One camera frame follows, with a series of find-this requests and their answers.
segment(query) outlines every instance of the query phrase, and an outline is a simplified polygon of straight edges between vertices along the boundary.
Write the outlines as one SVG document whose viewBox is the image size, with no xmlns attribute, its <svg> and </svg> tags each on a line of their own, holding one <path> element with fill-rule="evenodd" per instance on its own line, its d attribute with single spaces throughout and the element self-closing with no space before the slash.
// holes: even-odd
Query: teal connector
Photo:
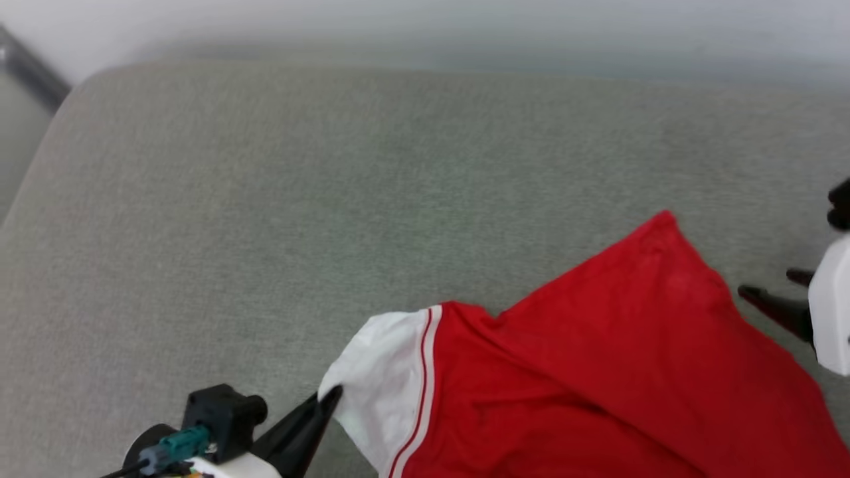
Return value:
<svg viewBox="0 0 850 478">
<path fill-rule="evenodd" d="M 180 430 L 139 453 L 139 461 L 148 460 L 147 466 L 140 472 L 142 475 L 153 475 L 163 471 L 169 464 L 203 455 L 207 452 L 209 445 L 210 430 L 207 427 L 198 425 Z"/>
</svg>

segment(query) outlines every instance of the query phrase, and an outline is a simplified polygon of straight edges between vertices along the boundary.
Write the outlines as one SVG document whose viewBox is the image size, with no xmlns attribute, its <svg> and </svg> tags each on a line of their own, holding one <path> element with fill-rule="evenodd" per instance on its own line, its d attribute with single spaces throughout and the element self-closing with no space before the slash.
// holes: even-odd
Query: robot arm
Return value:
<svg viewBox="0 0 850 478">
<path fill-rule="evenodd" d="M 818 363 L 850 375 L 850 179 L 829 194 L 827 220 L 845 234 L 826 250 L 815 271 L 788 269 L 788 279 L 808 287 L 808 300 L 777 297 L 742 285 L 738 295 L 799 339 L 809 343 Z"/>
<path fill-rule="evenodd" d="M 124 468 L 104 478 L 207 474 L 215 478 L 301 478 L 313 459 L 343 388 L 313 394 L 253 440 L 268 408 L 227 384 L 189 394 L 182 430 L 158 424 L 130 447 Z"/>
</svg>

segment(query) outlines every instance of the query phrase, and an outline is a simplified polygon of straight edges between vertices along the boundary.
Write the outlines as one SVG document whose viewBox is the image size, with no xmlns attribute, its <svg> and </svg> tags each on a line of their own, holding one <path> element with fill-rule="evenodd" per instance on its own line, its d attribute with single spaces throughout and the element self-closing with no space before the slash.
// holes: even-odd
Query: couch cushion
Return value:
<svg viewBox="0 0 850 478">
<path fill-rule="evenodd" d="M 188 392 L 267 426 L 371 315 L 497 313 L 662 208 L 736 287 L 804 297 L 850 100 L 486 73 L 133 66 L 77 88 L 0 230 L 0 462 L 90 478 Z M 739 303 L 821 384 L 850 380 Z M 333 425 L 314 476 L 374 472 Z"/>
</svg>

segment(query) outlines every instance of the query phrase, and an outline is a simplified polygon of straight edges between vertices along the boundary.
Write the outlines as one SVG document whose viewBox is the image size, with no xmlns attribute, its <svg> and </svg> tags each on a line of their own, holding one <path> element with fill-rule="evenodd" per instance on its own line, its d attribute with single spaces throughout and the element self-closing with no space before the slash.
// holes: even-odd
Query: red stripe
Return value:
<svg viewBox="0 0 850 478">
<path fill-rule="evenodd" d="M 399 452 L 395 454 L 393 466 L 389 469 L 389 478 L 393 478 L 393 473 L 395 473 L 395 466 L 399 463 L 399 457 L 401 456 L 401 453 L 405 452 L 405 450 L 410 447 L 411 443 L 413 443 L 413 439 L 416 438 L 417 432 L 419 431 L 419 425 L 422 423 L 422 408 L 425 406 L 425 387 L 428 386 L 428 369 L 425 367 L 425 338 L 428 336 L 428 329 L 430 327 L 431 309 L 428 308 L 428 322 L 425 323 L 425 331 L 422 332 L 422 342 L 419 344 L 419 354 L 422 358 L 422 395 L 419 397 L 419 414 L 416 416 L 416 427 L 414 427 L 413 429 L 411 438 L 407 441 L 407 443 L 405 443 L 405 445 L 399 450 Z"/>
</svg>

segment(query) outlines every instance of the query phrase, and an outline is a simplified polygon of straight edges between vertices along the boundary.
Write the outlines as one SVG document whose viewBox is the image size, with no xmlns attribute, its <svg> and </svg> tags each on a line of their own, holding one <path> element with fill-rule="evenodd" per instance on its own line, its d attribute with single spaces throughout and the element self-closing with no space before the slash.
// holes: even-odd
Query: clothing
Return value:
<svg viewBox="0 0 850 478">
<path fill-rule="evenodd" d="M 818 386 L 668 212 L 495 320 L 372 317 L 322 381 L 383 477 L 850 476 Z"/>
</svg>

